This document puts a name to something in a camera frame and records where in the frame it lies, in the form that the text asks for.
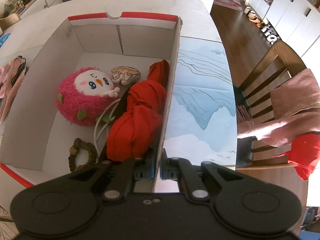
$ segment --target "pink cloth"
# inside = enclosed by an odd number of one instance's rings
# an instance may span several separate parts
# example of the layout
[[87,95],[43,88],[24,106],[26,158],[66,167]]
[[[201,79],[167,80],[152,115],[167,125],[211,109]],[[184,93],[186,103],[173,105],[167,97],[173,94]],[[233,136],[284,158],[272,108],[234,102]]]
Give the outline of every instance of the pink cloth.
[[255,136],[268,145],[281,147],[303,134],[320,131],[320,89],[311,70],[303,70],[270,96],[277,119],[260,124],[239,123],[238,138]]
[[320,88],[308,68],[270,91],[270,97],[275,119],[320,107]]
[[0,98],[3,98],[2,106],[0,107],[0,123],[2,123],[7,116],[12,102],[25,77],[26,69],[22,71],[14,86],[11,85],[11,80],[17,74],[18,67],[22,63],[24,63],[24,60],[20,57],[16,57],[0,68]]

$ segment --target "orange beak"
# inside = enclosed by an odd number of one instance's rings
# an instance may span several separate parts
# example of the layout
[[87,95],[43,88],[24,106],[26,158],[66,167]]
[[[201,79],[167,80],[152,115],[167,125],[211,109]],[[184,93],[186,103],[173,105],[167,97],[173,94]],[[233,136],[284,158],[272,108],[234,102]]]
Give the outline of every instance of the orange beak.
[[101,81],[100,79],[96,79],[96,82],[97,82],[98,84],[100,84],[101,86],[103,86],[103,85],[102,85],[102,81]]

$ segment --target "rug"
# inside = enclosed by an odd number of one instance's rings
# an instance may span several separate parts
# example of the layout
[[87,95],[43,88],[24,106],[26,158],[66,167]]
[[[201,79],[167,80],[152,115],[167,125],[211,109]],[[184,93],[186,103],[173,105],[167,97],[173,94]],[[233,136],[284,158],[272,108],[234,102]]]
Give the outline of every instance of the rug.
[[0,240],[12,240],[19,234],[10,214],[0,206]]
[[244,5],[241,0],[214,0],[213,4],[228,7],[240,12],[243,12],[243,8],[244,8]]

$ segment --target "pink plush toy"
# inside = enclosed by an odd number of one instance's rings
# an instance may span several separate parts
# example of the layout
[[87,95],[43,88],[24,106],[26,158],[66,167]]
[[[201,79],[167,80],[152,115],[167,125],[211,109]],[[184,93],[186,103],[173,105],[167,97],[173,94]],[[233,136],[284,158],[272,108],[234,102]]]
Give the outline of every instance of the pink plush toy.
[[119,91],[107,74],[92,67],[82,68],[62,80],[56,106],[68,121],[94,126],[96,118],[118,98]]

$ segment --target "tan plush toy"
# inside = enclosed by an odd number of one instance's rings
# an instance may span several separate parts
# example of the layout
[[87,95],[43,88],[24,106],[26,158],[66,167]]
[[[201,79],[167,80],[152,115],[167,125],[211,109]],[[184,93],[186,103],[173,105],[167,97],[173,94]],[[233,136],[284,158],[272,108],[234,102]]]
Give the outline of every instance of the tan plush toy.
[[111,70],[113,83],[120,82],[124,86],[128,86],[140,78],[140,71],[133,67],[115,67]]

